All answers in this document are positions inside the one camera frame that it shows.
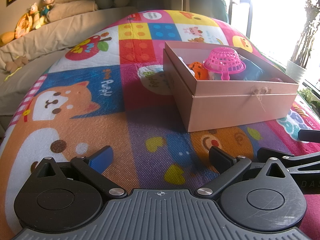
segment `pink striped pattern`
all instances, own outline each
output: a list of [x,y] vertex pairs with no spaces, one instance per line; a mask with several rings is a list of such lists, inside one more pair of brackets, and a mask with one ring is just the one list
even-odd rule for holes
[[14,125],[18,122],[18,120],[19,120],[20,116],[22,115],[22,113],[24,112],[25,108],[30,103],[33,96],[38,92],[39,88],[41,87],[42,83],[45,81],[46,78],[47,78],[47,74],[42,75],[36,81],[36,83],[31,87],[29,92],[25,95],[25,97],[21,101],[17,111],[14,113],[13,118],[11,119],[8,127],[10,127],[11,125]]

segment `orange dot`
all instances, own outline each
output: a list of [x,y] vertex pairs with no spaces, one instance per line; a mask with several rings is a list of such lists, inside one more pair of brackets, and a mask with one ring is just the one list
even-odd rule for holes
[[126,56],[126,59],[132,61],[132,60],[134,59],[134,57],[133,57],[132,54],[128,54],[128,55]]
[[149,57],[149,55],[148,54],[142,54],[141,55],[141,59],[142,60],[148,60],[150,57]]
[[133,48],[133,44],[132,44],[132,42],[127,42],[126,44],[125,44],[125,47],[126,48]]
[[140,46],[140,48],[145,49],[146,47],[148,47],[148,44],[143,42],[143,43],[140,43],[139,46]]

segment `box lid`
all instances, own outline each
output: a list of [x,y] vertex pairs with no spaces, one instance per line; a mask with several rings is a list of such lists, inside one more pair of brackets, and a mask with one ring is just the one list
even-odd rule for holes
[[[196,80],[178,58],[181,57],[186,64],[191,64],[195,61],[203,62],[208,57],[210,51],[216,47],[235,49],[239,55],[252,61],[272,77],[280,78],[284,82]],[[210,43],[166,41],[164,50],[194,96],[252,95],[261,90],[266,90],[267,94],[292,94],[297,92],[299,86],[281,70],[242,48]]]

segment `yellow square with orange dots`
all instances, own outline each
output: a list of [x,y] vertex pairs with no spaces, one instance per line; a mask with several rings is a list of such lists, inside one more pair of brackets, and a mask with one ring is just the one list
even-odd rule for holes
[[147,23],[126,23],[119,25],[119,40],[151,40]]
[[165,11],[171,16],[174,23],[219,27],[219,25],[213,19],[207,16],[183,11]]

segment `white plant pot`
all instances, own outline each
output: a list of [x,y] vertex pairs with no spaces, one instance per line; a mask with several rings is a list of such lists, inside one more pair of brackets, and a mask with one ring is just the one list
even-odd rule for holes
[[306,69],[293,63],[291,60],[288,60],[285,73],[293,80],[295,80],[298,84],[302,84],[306,75]]

